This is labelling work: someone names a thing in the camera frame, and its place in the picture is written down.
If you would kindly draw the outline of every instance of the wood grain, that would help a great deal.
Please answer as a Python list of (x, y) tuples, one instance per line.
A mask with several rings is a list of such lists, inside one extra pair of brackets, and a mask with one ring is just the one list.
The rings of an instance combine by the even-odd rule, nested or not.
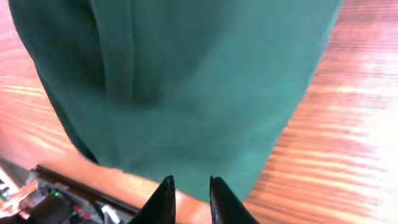
[[(79, 155), (0, 6), (1, 156), (142, 206), (157, 184)], [(396, 0), (345, 2), (307, 96), (244, 202), (261, 223), (398, 223), (397, 12)], [(178, 193), (177, 208), (180, 223), (210, 223), (207, 204)]]

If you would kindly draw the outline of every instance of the wooden table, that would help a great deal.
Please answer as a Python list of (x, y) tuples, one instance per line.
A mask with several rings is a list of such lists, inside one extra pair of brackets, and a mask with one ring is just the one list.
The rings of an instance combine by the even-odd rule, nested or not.
[[(157, 184), (79, 155), (7, 1), (0, 6), (0, 155), (142, 206)], [(346, 1), (307, 96), (245, 206), (261, 223), (398, 223), (397, 112), (398, 1)], [(177, 208), (180, 223), (210, 223), (205, 203), (178, 193)]]

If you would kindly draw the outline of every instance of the green cloth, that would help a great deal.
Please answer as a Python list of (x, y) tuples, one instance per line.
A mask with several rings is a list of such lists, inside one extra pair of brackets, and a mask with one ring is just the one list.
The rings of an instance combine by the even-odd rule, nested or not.
[(174, 175), (205, 201), (211, 175), (247, 197), (305, 94), (339, 5), (10, 0), (77, 148), (154, 181)]

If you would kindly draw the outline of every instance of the green fabric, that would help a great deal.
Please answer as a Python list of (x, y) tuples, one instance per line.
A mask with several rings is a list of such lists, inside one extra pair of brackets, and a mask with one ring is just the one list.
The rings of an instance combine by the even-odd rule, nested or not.
[(89, 159), (244, 199), (313, 77), (339, 0), (10, 0)]

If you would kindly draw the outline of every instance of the wooden surface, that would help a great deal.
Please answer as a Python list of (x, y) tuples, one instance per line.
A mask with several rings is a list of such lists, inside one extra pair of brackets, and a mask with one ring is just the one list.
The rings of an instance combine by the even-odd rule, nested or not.
[[(1, 156), (142, 206), (157, 184), (77, 153), (7, 2), (0, 6)], [(398, 1), (346, 1), (308, 94), (245, 206), (261, 223), (398, 223), (397, 116)], [(177, 208), (180, 223), (210, 223), (207, 204), (177, 194)]]

